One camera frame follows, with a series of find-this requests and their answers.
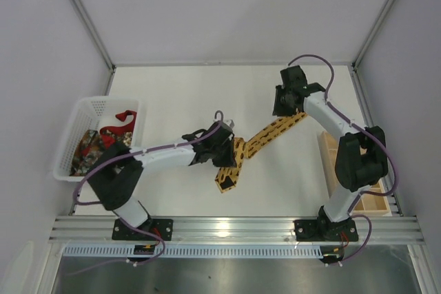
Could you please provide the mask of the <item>yellow beetle print tie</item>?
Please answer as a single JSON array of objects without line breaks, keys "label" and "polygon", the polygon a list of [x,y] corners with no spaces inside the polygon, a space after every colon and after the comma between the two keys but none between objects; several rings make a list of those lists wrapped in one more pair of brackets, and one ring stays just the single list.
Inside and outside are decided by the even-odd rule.
[{"label": "yellow beetle print tie", "polygon": [[280,117],[268,124],[248,141],[245,141],[243,138],[234,138],[233,156],[236,166],[222,167],[218,170],[214,181],[220,192],[225,193],[237,185],[243,163],[246,160],[253,158],[265,146],[289,131],[306,117],[308,115],[304,112],[299,112],[294,116]]}]

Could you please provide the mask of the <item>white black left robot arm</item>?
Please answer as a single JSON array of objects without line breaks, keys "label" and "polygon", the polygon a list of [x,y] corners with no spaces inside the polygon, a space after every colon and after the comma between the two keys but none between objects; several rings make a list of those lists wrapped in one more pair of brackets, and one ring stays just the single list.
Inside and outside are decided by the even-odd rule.
[{"label": "white black left robot arm", "polygon": [[209,129],[185,134],[168,145],[142,149],[114,143],[92,165],[86,182],[105,210],[133,228],[146,230],[151,226],[151,216],[134,197],[141,176],[209,160],[218,168],[236,165],[230,120],[218,120]]}]

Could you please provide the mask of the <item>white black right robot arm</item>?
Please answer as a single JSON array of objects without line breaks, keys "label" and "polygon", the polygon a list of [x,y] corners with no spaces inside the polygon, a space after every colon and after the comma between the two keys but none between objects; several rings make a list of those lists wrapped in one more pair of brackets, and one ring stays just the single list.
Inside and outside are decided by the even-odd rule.
[{"label": "white black right robot arm", "polygon": [[337,242],[342,234],[356,241],[358,234],[350,214],[361,193],[375,185],[388,172],[384,152],[385,134],[378,126],[360,129],[329,100],[319,83],[308,83],[300,66],[280,72],[273,114],[279,117],[305,113],[318,122],[338,143],[334,171],[338,184],[315,220],[295,221],[299,242]]}]

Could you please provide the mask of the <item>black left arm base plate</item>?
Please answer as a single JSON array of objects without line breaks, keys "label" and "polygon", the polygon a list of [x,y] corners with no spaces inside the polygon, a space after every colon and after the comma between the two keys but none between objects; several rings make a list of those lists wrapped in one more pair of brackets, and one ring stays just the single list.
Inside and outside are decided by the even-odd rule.
[{"label": "black left arm base plate", "polygon": [[[151,218],[143,223],[139,229],[153,233],[164,241],[170,241],[173,233],[173,219]],[[120,219],[115,220],[112,232],[112,239],[116,241],[146,241],[154,240],[149,235],[145,235],[130,229]]]}]

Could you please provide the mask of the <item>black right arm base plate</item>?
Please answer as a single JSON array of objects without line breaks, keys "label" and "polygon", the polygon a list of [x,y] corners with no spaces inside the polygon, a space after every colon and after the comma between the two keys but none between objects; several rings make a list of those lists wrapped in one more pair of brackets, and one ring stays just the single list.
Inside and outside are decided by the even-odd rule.
[{"label": "black right arm base plate", "polygon": [[352,219],[328,222],[325,219],[302,218],[294,221],[296,240],[299,242],[357,242],[358,232]]}]

